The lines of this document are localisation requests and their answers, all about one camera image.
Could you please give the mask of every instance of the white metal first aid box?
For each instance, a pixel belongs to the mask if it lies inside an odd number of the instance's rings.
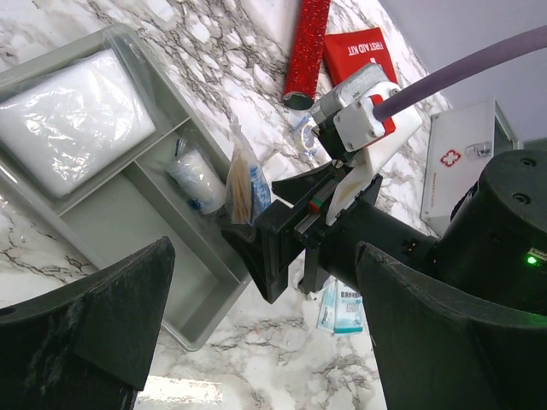
[[[421,218],[438,234],[450,224],[454,206],[497,154],[522,149],[492,98],[432,117]]]

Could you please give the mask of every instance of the storage tray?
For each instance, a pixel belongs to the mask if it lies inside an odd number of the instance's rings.
[[[2,148],[0,181],[97,269],[168,236],[176,250],[176,262],[163,327],[184,348],[196,350],[207,341],[250,277],[215,223],[188,205],[167,174],[175,143],[183,134],[206,152],[224,181],[229,163],[155,57],[131,29],[113,25],[0,73],[0,102],[20,92],[27,80],[104,50],[113,41],[125,69],[134,59],[145,68],[142,73],[132,73],[132,79],[143,101],[156,106],[152,118],[156,132],[62,199],[49,197]]]

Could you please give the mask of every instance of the glittery red roll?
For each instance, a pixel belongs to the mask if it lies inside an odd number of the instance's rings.
[[[308,109],[314,103],[330,6],[331,0],[302,0],[283,94],[289,108]]]

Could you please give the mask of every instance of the red first aid kit bag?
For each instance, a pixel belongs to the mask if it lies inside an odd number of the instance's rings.
[[[325,36],[326,67],[333,85],[338,85],[369,62],[379,64],[387,78],[397,82],[390,52],[379,27],[362,32],[345,32]]]

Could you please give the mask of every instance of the red cross logo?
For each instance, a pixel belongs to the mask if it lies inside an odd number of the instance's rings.
[[[462,154],[460,154],[455,149],[449,149],[449,151],[443,155],[441,158],[441,162],[448,168],[452,167],[454,164],[456,164],[460,158],[462,158]]]

